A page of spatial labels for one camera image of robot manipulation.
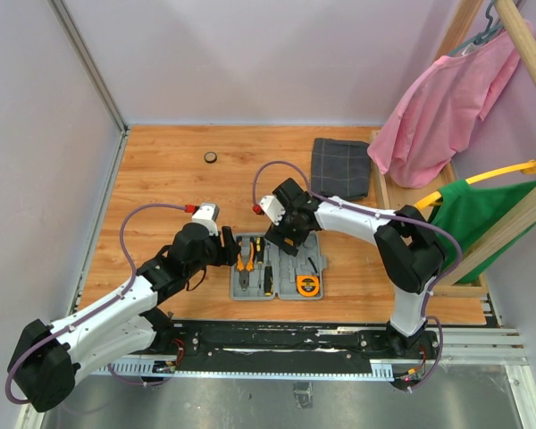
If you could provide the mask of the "orange black pliers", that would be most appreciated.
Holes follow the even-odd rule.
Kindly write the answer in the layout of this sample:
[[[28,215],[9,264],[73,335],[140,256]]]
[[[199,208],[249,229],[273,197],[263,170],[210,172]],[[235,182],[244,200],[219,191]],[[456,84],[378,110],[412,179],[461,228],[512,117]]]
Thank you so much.
[[[254,238],[239,239],[240,253],[238,255],[236,271],[238,273],[239,287],[247,290],[249,287],[250,274],[254,271],[255,244]]]

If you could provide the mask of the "grey plastic tool case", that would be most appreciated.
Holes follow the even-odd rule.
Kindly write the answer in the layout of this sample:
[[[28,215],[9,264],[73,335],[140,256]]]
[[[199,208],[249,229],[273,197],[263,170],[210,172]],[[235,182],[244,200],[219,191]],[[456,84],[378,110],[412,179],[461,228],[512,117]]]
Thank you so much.
[[[240,237],[256,238],[258,233],[245,233],[236,237],[239,244]],[[311,273],[311,266],[307,258],[311,257],[319,271],[320,292],[313,298],[302,297],[297,292],[296,275],[299,273]],[[323,271],[327,268],[327,261],[321,251],[320,241],[316,234],[308,236],[304,244],[299,248],[296,256],[289,256],[275,245],[265,241],[264,263],[258,267],[254,258],[254,271],[250,274],[249,287],[242,290],[239,287],[237,263],[230,269],[230,297],[239,301],[263,301],[279,298],[283,300],[317,300],[323,297]],[[273,269],[273,294],[270,297],[264,295],[263,278],[264,268],[271,265]]]

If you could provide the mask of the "yellow tape measure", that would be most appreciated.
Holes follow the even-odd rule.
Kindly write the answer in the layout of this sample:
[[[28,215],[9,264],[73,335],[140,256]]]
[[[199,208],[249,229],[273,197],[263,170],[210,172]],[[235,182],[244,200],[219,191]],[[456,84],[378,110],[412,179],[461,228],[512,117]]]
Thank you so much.
[[[305,298],[313,298],[320,292],[320,276],[318,268],[311,257],[307,258],[312,270],[311,273],[296,275],[297,292]]]

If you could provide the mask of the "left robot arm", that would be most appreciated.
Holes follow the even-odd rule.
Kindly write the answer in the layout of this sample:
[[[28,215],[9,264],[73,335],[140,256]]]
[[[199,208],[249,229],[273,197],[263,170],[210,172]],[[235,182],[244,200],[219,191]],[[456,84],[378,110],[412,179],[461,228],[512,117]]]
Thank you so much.
[[[30,322],[7,367],[8,400],[46,412],[99,367],[134,351],[164,353],[173,331],[159,305],[207,267],[234,265],[238,251],[230,227],[213,235],[203,224],[187,223],[116,290],[50,324]]]

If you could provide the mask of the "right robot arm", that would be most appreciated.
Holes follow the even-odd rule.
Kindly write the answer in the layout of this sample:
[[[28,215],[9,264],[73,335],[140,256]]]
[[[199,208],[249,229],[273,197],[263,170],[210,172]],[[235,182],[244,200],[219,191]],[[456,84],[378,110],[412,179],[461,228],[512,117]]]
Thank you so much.
[[[405,358],[417,350],[427,324],[425,300],[440,274],[447,251],[432,225],[413,206],[395,211],[360,206],[338,196],[324,197],[286,179],[253,205],[266,215],[269,254],[297,257],[318,231],[339,232],[374,245],[395,286],[395,304],[387,322],[389,351]]]

